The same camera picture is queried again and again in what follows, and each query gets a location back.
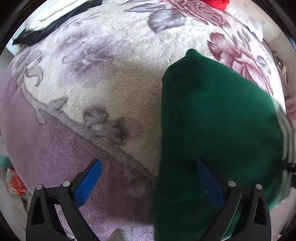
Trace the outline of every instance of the bed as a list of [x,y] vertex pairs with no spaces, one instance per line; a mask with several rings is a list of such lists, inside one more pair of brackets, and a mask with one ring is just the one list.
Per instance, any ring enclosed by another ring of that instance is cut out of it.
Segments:
[[153,240],[161,79],[190,48],[285,108],[266,46],[230,14],[199,0],[106,0],[23,46],[3,73],[0,129],[30,192],[72,180],[98,158],[102,176],[80,208],[86,222],[100,240],[117,228],[134,240]]

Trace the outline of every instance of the red flower pattern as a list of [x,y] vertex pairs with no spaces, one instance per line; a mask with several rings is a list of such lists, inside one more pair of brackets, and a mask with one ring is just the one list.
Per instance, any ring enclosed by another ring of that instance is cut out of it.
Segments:
[[209,23],[218,27],[230,27],[223,16],[209,5],[200,0],[164,0],[170,3],[172,8],[191,16],[193,19],[204,24]]
[[250,51],[236,37],[232,38],[234,46],[221,33],[211,33],[210,40],[208,41],[208,47],[217,61],[232,68],[244,78],[273,95],[268,76],[257,65]]

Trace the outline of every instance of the red cloth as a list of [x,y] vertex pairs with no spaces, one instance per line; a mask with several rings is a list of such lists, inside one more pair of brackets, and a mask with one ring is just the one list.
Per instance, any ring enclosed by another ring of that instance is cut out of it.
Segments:
[[220,9],[224,11],[229,3],[229,0],[201,0],[202,2],[210,5],[213,8]]

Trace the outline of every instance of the metal screw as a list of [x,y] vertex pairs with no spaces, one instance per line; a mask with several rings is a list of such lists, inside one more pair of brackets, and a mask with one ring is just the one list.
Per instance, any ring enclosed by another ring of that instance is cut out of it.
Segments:
[[36,186],[36,189],[37,189],[37,190],[41,190],[42,187],[43,187],[42,184],[39,184],[39,185]]
[[235,184],[234,181],[229,181],[229,182],[228,182],[228,185],[231,186],[231,187],[235,187],[236,184]]
[[70,181],[64,181],[64,182],[63,182],[63,186],[64,186],[64,187],[68,187],[68,186],[70,186],[70,184],[71,184]]
[[256,185],[256,188],[259,189],[259,190],[261,190],[262,189],[262,186],[260,184],[257,184]]

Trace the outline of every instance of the green garment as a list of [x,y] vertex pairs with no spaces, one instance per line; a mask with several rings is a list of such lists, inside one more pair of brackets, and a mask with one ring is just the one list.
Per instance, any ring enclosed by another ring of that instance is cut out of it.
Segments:
[[167,69],[162,84],[155,240],[197,241],[217,216],[195,171],[199,158],[237,185],[260,183],[270,207],[277,204],[287,161],[272,98],[194,49]]

